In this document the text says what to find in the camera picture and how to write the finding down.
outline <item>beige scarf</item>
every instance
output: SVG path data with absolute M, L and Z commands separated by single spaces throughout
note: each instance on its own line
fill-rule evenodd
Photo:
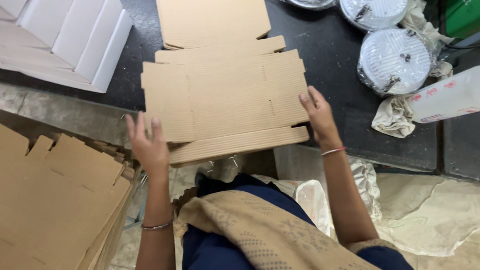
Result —
M 378 270 L 353 252 L 369 246 L 395 248 L 384 240 L 354 244 L 350 251 L 289 212 L 243 191 L 194 197 L 181 207 L 175 235 L 191 224 L 225 236 L 258 270 Z

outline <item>silver bangle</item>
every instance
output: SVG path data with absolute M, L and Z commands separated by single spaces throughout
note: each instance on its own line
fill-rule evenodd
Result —
M 143 225 L 143 223 L 142 223 L 142 226 L 141 226 L 141 227 L 142 227 L 142 229 L 144 229 L 144 230 L 151 231 L 151 230 L 156 230 L 156 229 L 162 229 L 162 228 L 165 228 L 165 227 L 167 227 L 167 226 L 171 225 L 172 223 L 173 223 L 173 219 L 172 219 L 172 220 L 170 220 L 170 222 L 169 222 L 169 223 L 167 223 L 167 224 L 163 224 L 163 225 L 160 225 L 160 226 L 155 226 L 155 227 L 145 227 L 145 226 Z

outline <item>forearm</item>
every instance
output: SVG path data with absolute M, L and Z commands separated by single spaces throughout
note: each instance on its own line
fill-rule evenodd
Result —
M 342 147 L 339 138 L 321 145 L 325 151 Z M 353 180 L 345 151 L 324 156 L 330 210 L 338 241 L 343 246 L 377 239 L 378 233 Z
M 149 179 L 150 185 L 145 205 L 145 227 L 167 224 L 172 220 L 172 207 L 168 194 L 168 173 L 162 174 L 161 177 L 166 179 Z M 173 225 L 157 230 L 143 230 L 136 269 L 175 269 Z

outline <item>metal clip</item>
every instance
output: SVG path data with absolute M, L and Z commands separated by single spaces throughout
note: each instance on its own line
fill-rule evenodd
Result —
M 396 82 L 401 82 L 402 80 L 395 75 L 390 74 L 390 82 L 382 89 L 382 92 L 388 92 Z
M 407 35 L 408 35 L 409 37 L 413 37 L 413 36 L 416 36 L 416 35 L 417 35 L 417 32 L 409 29 L 409 30 L 407 30 Z
M 405 56 L 405 54 L 400 54 L 400 57 L 401 58 L 405 58 L 405 62 L 410 62 L 410 59 L 412 58 L 412 55 L 407 53 L 407 55 Z
M 372 11 L 372 8 L 368 4 L 365 4 L 355 17 L 355 21 L 358 22 L 368 11 Z

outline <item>green object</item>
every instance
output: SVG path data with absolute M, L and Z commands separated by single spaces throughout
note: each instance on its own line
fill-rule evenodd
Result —
M 450 37 L 465 39 L 480 32 L 480 0 L 447 0 L 445 15 Z

